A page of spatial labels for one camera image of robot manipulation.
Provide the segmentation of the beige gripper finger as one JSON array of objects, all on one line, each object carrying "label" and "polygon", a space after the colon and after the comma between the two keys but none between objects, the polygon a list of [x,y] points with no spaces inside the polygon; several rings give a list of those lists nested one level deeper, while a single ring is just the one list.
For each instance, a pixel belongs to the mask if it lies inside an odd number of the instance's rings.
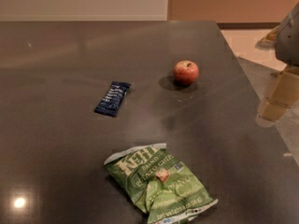
[{"label": "beige gripper finger", "polygon": [[287,65],[277,73],[258,108],[258,117],[271,122],[281,119],[299,100],[299,67]]}]

